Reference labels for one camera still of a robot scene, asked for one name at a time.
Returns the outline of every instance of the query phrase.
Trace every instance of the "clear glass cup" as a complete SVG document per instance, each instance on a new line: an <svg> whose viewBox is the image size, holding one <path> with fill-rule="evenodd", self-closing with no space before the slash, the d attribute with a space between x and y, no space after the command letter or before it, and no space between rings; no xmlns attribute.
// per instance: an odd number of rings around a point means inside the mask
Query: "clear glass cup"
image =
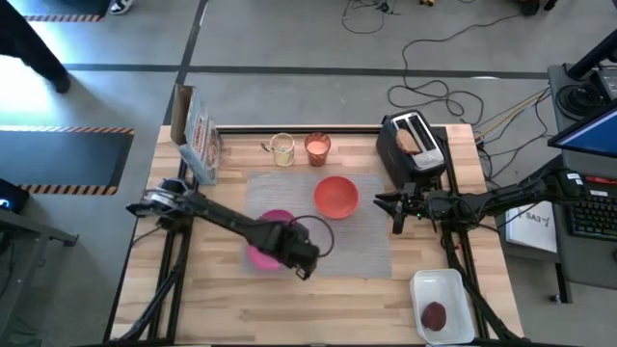
<svg viewBox="0 0 617 347"><path fill-rule="evenodd" d="M270 139L270 152L274 163L281 167L288 167L295 160L293 137L286 133L277 134Z"/></svg>

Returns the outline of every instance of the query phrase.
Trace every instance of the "yellow warning stripe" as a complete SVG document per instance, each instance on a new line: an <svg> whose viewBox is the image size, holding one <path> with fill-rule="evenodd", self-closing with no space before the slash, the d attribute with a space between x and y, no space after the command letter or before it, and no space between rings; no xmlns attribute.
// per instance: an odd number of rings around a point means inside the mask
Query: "yellow warning stripe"
<svg viewBox="0 0 617 347"><path fill-rule="evenodd" d="M23 17L28 21L41 22L96 22L104 18L98 14L32 14Z"/></svg>
<svg viewBox="0 0 617 347"><path fill-rule="evenodd" d="M117 186L98 185L48 185L20 184L19 188L30 194L60 194L60 195L97 195L112 196L118 191Z"/></svg>
<svg viewBox="0 0 617 347"><path fill-rule="evenodd" d="M104 127L104 126L25 126L25 125L0 125L0 131L36 131L36 132L92 132L108 134L135 135L135 129L128 127Z"/></svg>

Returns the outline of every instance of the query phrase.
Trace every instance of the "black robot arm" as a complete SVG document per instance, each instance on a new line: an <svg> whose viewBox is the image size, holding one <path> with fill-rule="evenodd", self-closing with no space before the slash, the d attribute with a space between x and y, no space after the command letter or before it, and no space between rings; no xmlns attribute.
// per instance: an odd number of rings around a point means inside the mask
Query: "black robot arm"
<svg viewBox="0 0 617 347"><path fill-rule="evenodd" d="M319 248L310 243L309 231L299 223L256 221L229 209L180 180L167 179L146 193L141 202L126 207L137 217L160 216L159 225L173 227L185 217L199 217L244 237L260 252L274 257L307 280L317 266Z"/></svg>
<svg viewBox="0 0 617 347"><path fill-rule="evenodd" d="M414 215L433 221L456 221L475 227L485 216L510 208L540 202L567 204L584 195L578 174L566 169L546 170L517 184L483 194L452 194L444 190L422 192L415 183L375 196L379 207L394 220L393 233L401 233L405 217Z"/></svg>

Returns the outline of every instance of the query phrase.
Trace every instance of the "wooden tabletop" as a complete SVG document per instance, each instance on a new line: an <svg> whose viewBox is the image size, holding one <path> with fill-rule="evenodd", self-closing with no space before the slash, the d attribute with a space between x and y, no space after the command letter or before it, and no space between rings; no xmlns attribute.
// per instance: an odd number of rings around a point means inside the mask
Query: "wooden tabletop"
<svg viewBox="0 0 617 347"><path fill-rule="evenodd" d="M485 192L471 128L466 124L446 128L460 191ZM176 176L180 159L169 133L168 126L161 128L148 187L156 186L164 177ZM332 135L328 164L322 168L308 165L302 135L294 135L294 165L275 166L272 155L259 146L268 143L270 137L224 135L219 183L201 191L218 203L244 211L250 172L380 174L384 192L393 188L375 149L376 135ZM136 237L152 229L154 222L141 220ZM492 218L483 223L495 225ZM479 228L470 232L469 238L482 294L508 328L523 335L498 235ZM244 241L240 237L197 220L176 343L422 343L416 331L409 281L418 270L447 268L445 252L426 220L408 218L403 233L391 234L389 240L390 280L267 279L242 272L240 250ZM133 248L112 337L125 333L151 299L164 241L164 232L155 233Z"/></svg>

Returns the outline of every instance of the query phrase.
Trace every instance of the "computer monitor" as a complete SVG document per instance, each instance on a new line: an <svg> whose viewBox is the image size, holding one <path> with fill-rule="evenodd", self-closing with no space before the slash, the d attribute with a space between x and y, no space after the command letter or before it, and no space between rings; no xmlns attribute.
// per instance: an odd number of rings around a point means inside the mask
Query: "computer monitor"
<svg viewBox="0 0 617 347"><path fill-rule="evenodd" d="M617 158L617 100L555 135L549 146Z"/></svg>

